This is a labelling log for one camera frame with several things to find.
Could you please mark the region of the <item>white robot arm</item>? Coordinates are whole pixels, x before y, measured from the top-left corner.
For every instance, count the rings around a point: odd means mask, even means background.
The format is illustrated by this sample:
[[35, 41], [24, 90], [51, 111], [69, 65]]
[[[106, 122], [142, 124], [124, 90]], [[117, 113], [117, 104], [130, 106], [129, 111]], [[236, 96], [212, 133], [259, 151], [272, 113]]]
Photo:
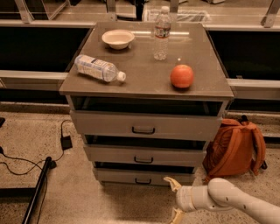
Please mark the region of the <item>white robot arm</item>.
[[180, 224], [186, 213], [204, 209], [210, 212], [244, 212], [260, 224], [280, 224], [280, 207], [253, 197], [224, 178], [213, 178], [207, 185], [181, 185], [176, 179], [164, 177], [176, 193], [177, 206], [173, 208], [170, 224]]

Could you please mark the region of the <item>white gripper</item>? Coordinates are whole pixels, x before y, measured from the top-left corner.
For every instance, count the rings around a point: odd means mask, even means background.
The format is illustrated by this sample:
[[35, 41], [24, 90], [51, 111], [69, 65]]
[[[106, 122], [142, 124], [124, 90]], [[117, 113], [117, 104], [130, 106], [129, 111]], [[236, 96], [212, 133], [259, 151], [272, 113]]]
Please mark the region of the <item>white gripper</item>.
[[182, 186], [176, 179], [164, 177], [164, 181], [170, 184], [171, 190], [176, 193], [176, 202], [178, 207], [172, 209], [171, 221], [169, 224], [180, 224], [184, 218], [185, 212], [193, 211], [192, 188]]

